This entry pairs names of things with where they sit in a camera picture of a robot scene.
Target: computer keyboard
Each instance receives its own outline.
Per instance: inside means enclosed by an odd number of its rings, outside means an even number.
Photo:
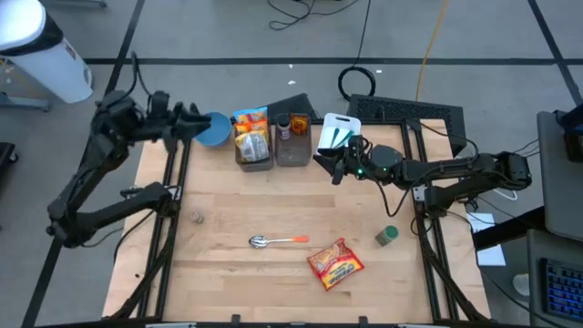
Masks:
[[[583,267],[541,259],[543,311],[583,322]]]

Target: metal spoon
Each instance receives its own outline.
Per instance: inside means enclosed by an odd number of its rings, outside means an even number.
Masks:
[[[299,236],[287,239],[268,240],[265,236],[253,236],[249,238],[249,245],[252,248],[266,248],[270,242],[308,242],[308,236]]]

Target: snack bag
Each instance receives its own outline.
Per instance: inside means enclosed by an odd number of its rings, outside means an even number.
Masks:
[[[267,134],[267,119],[262,119],[256,122],[235,123],[235,128],[238,134],[247,133],[251,131],[265,131]]]
[[[257,122],[267,119],[267,108],[237,110],[233,116],[238,123]]]
[[[353,251],[344,245],[344,238],[308,258],[313,273],[320,278],[326,291],[350,274],[364,269]]]
[[[308,131],[308,117],[304,115],[290,114],[290,130],[300,136]]]
[[[241,162],[254,162],[270,156],[265,131],[251,131],[235,138]]]

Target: chip bag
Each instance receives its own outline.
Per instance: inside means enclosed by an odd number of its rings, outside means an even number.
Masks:
[[[235,123],[237,133],[247,133],[251,131],[265,131],[267,133],[267,119],[262,119],[256,122]]]
[[[267,108],[243,109],[233,112],[237,123],[257,122],[267,119]]]
[[[326,291],[350,274],[364,269],[364,265],[353,251],[344,245],[344,238],[310,256],[308,263],[313,273],[322,281]]]

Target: gray floor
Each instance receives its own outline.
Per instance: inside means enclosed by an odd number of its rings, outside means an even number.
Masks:
[[[46,8],[67,39],[85,58],[116,58],[137,0],[109,0],[109,8],[47,1]],[[276,4],[294,10],[287,0]],[[583,4],[578,0],[538,0],[565,58],[583,57]],[[441,2],[373,0],[364,39],[363,57],[423,57]],[[338,7],[318,1],[318,11]],[[362,33],[365,1],[335,16],[312,16],[282,32],[267,23],[285,20],[259,0],[146,0],[130,50],[151,58],[350,57]],[[432,51],[443,58],[552,58],[527,0],[452,0]],[[414,99],[419,66],[370,65],[377,95]],[[87,139],[93,102],[103,96],[112,66],[92,66],[95,93],[91,99],[65,105],[34,81],[10,78],[5,91],[49,97],[50,113],[0,109],[0,140],[16,143],[21,154],[0,189],[0,325],[17,326],[24,315],[50,239],[46,205],[76,169]],[[344,65],[216,65],[143,66],[150,89],[164,89],[172,101],[194,101],[203,112],[231,113],[306,92],[323,115],[344,113],[347,103],[336,89]],[[583,83],[583,67],[569,67]],[[557,66],[428,66],[421,101],[462,106],[469,138],[480,151],[518,149],[536,138],[536,113],[569,110],[574,102]],[[118,87],[131,82],[123,67]],[[367,92],[367,81],[346,78],[350,92]],[[134,98],[145,103],[138,90]],[[139,148],[124,166],[111,173],[89,200],[92,210],[119,199],[118,191],[133,183]],[[533,186],[511,202],[494,193],[485,198],[514,214],[542,204],[538,158],[530,160]],[[481,204],[481,210],[492,210]],[[492,210],[496,221],[507,220]],[[37,324],[71,323],[99,318],[119,235],[95,249],[64,250]],[[526,243],[504,245],[508,265],[485,268],[509,292],[511,277],[527,269]],[[492,314],[504,323],[527,323],[527,315],[488,281]]]

